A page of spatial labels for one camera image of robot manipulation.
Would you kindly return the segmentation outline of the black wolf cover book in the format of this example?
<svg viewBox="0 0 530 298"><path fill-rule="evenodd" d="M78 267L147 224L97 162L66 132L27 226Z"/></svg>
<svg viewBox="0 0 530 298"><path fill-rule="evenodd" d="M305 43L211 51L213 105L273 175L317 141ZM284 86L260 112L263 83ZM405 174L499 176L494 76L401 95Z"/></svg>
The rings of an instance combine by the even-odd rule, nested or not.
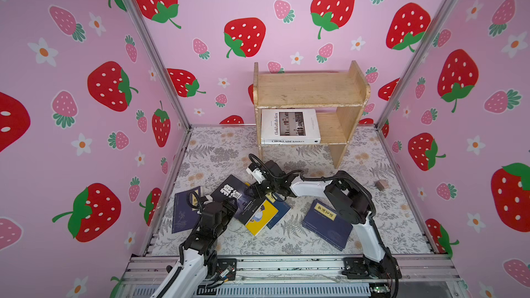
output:
<svg viewBox="0 0 530 298"><path fill-rule="evenodd" d="M265 210L265 197L257 198L247 193L248 186L236 178L229 175L212 193L214 201L235 201L237 211L235 218L242 224L258 223L263 219Z"/></svg>

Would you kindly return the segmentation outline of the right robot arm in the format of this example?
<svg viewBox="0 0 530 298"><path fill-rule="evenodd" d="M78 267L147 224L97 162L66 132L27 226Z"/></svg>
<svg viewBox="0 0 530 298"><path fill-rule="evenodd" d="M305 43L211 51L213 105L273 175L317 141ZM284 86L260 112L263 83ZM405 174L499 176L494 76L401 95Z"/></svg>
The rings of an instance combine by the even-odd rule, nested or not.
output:
<svg viewBox="0 0 530 298"><path fill-rule="evenodd" d="M283 197L327 198L338 216L349 223L362 243L363 255L345 264L342 274L350 280L394 280L402 278L396 258L386 247L374 221L375 205L370 192L345 171L331 177L305 177L302 170L285 173L274 162L263 163L251 155L247 168L256 182L258 196L277 193Z"/></svg>

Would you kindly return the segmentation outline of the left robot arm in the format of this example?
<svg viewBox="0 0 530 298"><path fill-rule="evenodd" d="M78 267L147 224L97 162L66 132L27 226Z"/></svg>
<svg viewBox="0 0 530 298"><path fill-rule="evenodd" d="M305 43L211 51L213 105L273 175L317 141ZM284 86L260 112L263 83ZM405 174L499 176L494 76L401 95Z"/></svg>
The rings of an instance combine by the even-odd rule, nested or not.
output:
<svg viewBox="0 0 530 298"><path fill-rule="evenodd" d="M179 260L152 294L153 297L192 297L204 280L218 278L215 269L218 237L227 229L237 212L237 200L214 201L197 198L200 218L186 240L179 245Z"/></svg>

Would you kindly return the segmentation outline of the yellow cartoon cover book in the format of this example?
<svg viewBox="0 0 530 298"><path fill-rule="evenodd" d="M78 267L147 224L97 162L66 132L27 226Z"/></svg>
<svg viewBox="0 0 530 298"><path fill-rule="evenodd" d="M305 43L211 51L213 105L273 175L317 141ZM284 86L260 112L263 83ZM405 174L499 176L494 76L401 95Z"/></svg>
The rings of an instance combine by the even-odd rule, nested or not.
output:
<svg viewBox="0 0 530 298"><path fill-rule="evenodd" d="M272 220L276 213L277 210L273 207L272 203L270 203L266 196L256 199L251 208L251 217L245 224L245 227L253 236L256 237L267 226L267 223Z"/></svg>

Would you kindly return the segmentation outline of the white hardcover book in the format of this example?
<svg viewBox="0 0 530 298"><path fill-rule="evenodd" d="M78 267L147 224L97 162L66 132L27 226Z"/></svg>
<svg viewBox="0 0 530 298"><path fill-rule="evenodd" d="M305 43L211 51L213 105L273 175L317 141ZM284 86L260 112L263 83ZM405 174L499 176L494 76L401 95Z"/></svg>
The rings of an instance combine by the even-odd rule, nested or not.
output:
<svg viewBox="0 0 530 298"><path fill-rule="evenodd" d="M265 145L320 144L316 110L262 110L261 142Z"/></svg>

